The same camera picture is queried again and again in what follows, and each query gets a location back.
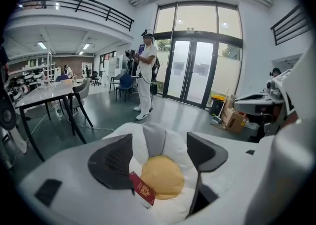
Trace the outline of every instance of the red booklet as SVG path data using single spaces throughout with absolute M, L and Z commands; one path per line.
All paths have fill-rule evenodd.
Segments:
M 152 188 L 150 188 L 144 181 L 142 181 L 135 172 L 129 174 L 129 178 L 133 181 L 135 192 L 146 202 L 153 206 L 156 192 Z

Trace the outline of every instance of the cap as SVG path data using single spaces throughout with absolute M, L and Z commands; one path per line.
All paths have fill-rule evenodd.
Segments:
M 281 74 L 281 71 L 280 71 L 279 68 L 274 68 L 274 69 L 270 72 L 270 76 L 272 76 L 274 72 L 277 72 L 277 73 Z
M 151 33 L 147 33 L 143 36 L 144 39 L 154 39 L 154 36 Z

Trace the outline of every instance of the metal railing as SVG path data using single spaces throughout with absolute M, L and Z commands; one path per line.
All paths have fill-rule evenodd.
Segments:
M 102 17 L 105 21 L 115 22 L 129 31 L 134 22 L 122 12 L 95 0 L 19 0 L 16 11 L 46 8 L 53 8 L 56 11 L 63 8 L 73 9 L 75 12 L 84 11 Z
M 299 5 L 271 27 L 276 45 L 293 39 L 311 29 L 312 27 L 308 23 L 304 10 Z

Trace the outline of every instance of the white pants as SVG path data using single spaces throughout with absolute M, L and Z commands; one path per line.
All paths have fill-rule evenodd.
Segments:
M 151 98 L 150 98 L 150 80 L 151 76 L 144 76 L 146 82 L 142 77 L 138 79 L 138 94 L 140 99 L 140 108 L 141 114 L 145 115 L 149 113 L 149 109 L 151 106 Z

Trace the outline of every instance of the passport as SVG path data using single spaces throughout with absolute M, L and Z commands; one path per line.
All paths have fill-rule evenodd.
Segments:
M 134 190 L 137 193 L 141 204 L 147 208 L 154 205 L 156 192 L 150 188 L 135 172 L 129 174 L 129 179 L 133 181 Z

